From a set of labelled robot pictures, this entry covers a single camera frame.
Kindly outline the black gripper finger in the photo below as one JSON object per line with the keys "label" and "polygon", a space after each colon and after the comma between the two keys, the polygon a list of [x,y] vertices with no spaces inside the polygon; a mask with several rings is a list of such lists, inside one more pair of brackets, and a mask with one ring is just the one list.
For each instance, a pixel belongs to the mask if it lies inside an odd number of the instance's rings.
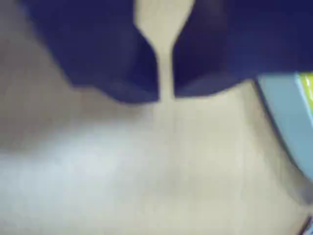
{"label": "black gripper finger", "polygon": [[157,59],[134,23],[133,0],[22,0],[20,5],[74,86],[126,103],[159,100]]}
{"label": "black gripper finger", "polygon": [[176,97],[312,69],[310,0],[197,0],[173,47]]}

